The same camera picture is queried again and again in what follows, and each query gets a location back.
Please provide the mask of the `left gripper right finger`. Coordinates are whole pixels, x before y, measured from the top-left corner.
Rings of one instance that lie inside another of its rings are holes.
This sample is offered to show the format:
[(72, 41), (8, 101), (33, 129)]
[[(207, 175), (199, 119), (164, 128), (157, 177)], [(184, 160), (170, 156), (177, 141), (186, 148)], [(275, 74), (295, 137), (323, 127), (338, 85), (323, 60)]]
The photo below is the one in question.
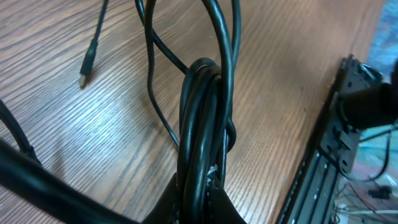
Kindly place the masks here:
[(216, 175), (208, 176), (205, 221), (210, 224), (246, 224), (221, 186)]

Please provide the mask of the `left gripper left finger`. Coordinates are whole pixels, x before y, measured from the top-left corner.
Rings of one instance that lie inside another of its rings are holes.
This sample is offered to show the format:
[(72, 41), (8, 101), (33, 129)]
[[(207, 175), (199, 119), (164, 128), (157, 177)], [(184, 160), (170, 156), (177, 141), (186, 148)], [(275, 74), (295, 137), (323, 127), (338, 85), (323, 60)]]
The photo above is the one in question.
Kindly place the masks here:
[(142, 224), (179, 224), (180, 199), (177, 187), (177, 174), (174, 173), (164, 192)]

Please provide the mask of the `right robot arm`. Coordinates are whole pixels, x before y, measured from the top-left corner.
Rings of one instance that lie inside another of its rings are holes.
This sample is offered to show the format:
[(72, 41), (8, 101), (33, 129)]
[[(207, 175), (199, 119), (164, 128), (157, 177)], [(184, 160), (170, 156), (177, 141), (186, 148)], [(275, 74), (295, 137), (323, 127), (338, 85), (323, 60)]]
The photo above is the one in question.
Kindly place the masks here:
[(376, 85), (341, 97), (340, 116), (355, 129), (368, 129), (397, 120), (397, 64), (391, 73), (391, 82), (382, 81), (382, 73), (360, 63), (359, 69), (369, 75)]

